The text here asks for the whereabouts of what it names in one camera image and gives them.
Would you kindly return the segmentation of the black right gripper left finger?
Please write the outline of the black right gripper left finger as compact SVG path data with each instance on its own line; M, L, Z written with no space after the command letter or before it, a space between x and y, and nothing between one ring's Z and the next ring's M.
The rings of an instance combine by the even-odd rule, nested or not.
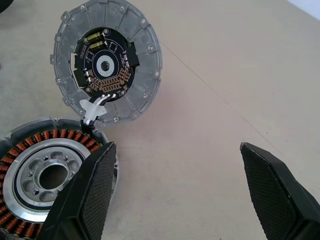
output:
M112 196L116 143L93 151L56 197L41 240L101 240Z

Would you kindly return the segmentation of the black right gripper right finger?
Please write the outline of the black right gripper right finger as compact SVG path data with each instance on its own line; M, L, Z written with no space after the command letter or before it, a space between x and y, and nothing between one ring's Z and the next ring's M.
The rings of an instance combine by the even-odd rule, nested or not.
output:
M267 240L320 240L320 203L287 165L248 142L240 145L253 207Z

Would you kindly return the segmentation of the silver finned rotor disc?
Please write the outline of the silver finned rotor disc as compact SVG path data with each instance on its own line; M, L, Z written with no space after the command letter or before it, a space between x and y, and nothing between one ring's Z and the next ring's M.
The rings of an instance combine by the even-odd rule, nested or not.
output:
M143 114L163 67L154 28L126 0L89 0L65 12L50 62L64 103L95 127Z

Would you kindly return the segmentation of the motor stator with copper windings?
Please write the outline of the motor stator with copper windings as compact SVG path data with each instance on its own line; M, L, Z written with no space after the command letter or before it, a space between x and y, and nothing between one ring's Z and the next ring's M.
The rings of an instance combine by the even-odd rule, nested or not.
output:
M109 141L98 128L72 118L44 118L0 140L0 240L41 240L58 194L83 161ZM116 152L112 202L119 175Z

